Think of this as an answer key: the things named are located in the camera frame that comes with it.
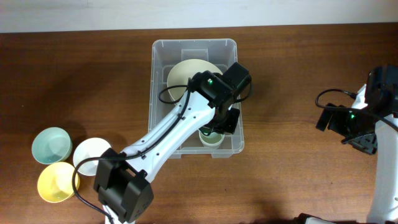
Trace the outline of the cream large bowl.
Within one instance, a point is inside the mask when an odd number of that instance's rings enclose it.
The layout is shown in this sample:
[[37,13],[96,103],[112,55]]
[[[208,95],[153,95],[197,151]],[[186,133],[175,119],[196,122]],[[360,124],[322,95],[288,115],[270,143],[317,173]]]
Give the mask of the cream large bowl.
[[198,72],[209,71],[223,74],[223,72],[210,62],[201,59],[188,59],[176,64],[167,77],[167,86],[187,85],[188,79]]

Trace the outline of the cream plastic cup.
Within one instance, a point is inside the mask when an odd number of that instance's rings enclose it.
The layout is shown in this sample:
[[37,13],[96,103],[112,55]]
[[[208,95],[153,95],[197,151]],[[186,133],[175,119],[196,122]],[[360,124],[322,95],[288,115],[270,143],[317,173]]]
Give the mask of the cream plastic cup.
[[215,139],[207,139],[207,138],[202,138],[200,136],[200,132],[199,132],[199,137],[200,137],[200,141],[202,142],[202,144],[205,145],[221,145],[221,143],[224,140],[224,134],[222,134],[222,137],[220,138],[215,138]]

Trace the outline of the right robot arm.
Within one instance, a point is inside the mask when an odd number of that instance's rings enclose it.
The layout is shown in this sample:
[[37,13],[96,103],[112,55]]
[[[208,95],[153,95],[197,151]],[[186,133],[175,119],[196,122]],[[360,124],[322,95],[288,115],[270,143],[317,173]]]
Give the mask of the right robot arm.
[[343,144],[377,154],[376,184],[368,223],[397,223],[397,66],[376,67],[351,107],[335,106],[328,129]]

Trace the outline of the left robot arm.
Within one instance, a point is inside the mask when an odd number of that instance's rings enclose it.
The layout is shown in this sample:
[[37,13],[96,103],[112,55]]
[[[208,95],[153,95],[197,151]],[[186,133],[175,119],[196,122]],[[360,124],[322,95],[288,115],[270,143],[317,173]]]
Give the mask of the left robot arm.
[[145,212],[154,199],[150,183],[193,133],[233,134],[240,116],[233,104],[251,86],[249,71],[237,62],[222,75],[198,72],[154,129],[120,153],[111,148],[102,153],[93,188],[108,223],[133,223]]

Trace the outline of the grey plastic cup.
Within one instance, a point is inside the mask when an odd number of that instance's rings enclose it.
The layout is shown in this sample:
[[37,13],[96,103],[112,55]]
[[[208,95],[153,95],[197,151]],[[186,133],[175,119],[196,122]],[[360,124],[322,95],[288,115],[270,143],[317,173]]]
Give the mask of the grey plastic cup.
[[219,149],[219,147],[220,147],[220,144],[219,145],[205,145],[205,147],[208,147],[208,148],[210,148],[210,149]]

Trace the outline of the green plastic cup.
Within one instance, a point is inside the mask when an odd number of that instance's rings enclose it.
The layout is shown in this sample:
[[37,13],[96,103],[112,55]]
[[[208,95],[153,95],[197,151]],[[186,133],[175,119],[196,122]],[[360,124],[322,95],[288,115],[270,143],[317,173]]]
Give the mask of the green plastic cup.
[[207,139],[215,139],[222,137],[222,134],[213,131],[212,129],[202,127],[199,129],[200,136]]

